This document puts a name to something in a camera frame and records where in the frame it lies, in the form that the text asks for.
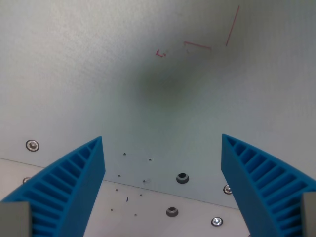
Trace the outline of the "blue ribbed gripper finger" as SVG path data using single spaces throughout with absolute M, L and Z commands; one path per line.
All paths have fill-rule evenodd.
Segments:
M 226 134 L 221 170 L 252 237 L 316 235 L 313 178 Z
M 105 175 L 102 138 L 61 157 L 2 202 L 27 202 L 33 237 L 81 237 Z

